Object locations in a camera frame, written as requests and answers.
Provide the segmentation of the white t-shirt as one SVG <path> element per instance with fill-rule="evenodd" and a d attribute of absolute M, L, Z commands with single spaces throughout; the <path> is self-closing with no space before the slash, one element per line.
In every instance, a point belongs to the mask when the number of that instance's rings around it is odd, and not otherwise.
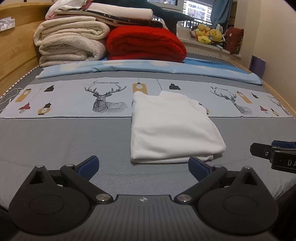
<path fill-rule="evenodd" d="M 141 164 L 186 163 L 222 154 L 226 144 L 198 101 L 180 93 L 162 91 L 132 99 L 130 159 Z"/>

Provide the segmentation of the purple paper bag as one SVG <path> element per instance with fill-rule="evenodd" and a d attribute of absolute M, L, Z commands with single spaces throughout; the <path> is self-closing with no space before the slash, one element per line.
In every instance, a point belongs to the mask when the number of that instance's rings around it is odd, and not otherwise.
<path fill-rule="evenodd" d="M 249 65 L 249 70 L 255 73 L 258 77 L 262 78 L 265 72 L 266 62 L 257 57 L 252 55 Z"/>

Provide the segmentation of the light blue folded sheet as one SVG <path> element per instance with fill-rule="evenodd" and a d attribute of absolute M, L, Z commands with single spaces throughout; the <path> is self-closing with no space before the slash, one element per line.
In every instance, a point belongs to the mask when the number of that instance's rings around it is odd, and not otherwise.
<path fill-rule="evenodd" d="M 91 72 L 133 71 L 169 74 L 202 75 L 228 80 L 262 85 L 262 80 L 254 73 L 226 63 L 187 57 L 182 63 L 158 60 L 99 60 L 44 67 L 37 79 Z"/>

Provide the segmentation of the cream folded blanket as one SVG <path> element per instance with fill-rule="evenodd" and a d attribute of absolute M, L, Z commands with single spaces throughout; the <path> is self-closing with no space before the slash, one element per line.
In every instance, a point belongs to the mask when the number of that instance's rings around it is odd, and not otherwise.
<path fill-rule="evenodd" d="M 96 61 L 107 53 L 107 24 L 92 16 L 70 16 L 42 22 L 33 35 L 40 67 Z"/>

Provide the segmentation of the yellow plush toys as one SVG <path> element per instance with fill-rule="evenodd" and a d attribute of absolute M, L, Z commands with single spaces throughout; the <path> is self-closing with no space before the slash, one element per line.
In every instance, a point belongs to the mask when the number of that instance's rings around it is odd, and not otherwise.
<path fill-rule="evenodd" d="M 225 37 L 219 30 L 203 24 L 192 27 L 190 34 L 201 44 L 214 45 L 218 48 L 223 48 L 226 45 Z"/>

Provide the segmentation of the red knitted blanket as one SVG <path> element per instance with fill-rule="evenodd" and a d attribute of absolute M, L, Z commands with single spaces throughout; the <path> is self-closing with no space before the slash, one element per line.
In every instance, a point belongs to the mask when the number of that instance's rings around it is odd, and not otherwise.
<path fill-rule="evenodd" d="M 108 60 L 144 59 L 182 62 L 184 44 L 165 28 L 121 26 L 107 36 Z"/>

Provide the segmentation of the blue curtain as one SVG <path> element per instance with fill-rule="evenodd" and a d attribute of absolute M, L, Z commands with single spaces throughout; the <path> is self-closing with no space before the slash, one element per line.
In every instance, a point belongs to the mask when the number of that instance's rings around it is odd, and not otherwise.
<path fill-rule="evenodd" d="M 215 0 L 212 6 L 211 23 L 216 28 L 219 24 L 226 30 L 229 24 L 233 0 Z"/>

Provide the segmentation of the dark teal cloth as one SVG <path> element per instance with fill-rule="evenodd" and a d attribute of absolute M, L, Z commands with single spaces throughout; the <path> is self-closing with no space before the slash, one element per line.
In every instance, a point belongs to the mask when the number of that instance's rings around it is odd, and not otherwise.
<path fill-rule="evenodd" d="M 122 6 L 127 8 L 151 9 L 153 14 L 161 18 L 169 31 L 177 34 L 177 23 L 179 21 L 193 21 L 194 18 L 175 11 L 166 11 L 155 4 L 151 4 L 146 0 L 94 0 L 94 3 L 110 4 L 114 6 Z"/>

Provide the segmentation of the tissue pack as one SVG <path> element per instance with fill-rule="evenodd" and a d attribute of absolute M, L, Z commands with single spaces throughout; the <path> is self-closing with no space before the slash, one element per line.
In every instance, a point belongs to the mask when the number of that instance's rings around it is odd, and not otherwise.
<path fill-rule="evenodd" d="M 11 16 L 0 19 L 0 32 L 12 29 L 15 27 L 15 19 Z"/>

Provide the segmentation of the white folded duvet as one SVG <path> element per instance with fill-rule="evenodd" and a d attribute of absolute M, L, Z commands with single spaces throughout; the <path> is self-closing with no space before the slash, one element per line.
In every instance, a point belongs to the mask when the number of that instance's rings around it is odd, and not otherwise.
<path fill-rule="evenodd" d="M 47 11 L 46 20 L 61 15 L 90 15 L 111 21 L 114 26 L 141 25 L 164 28 L 164 21 L 154 21 L 152 9 L 131 8 L 110 4 L 92 3 L 91 1 L 56 1 Z"/>

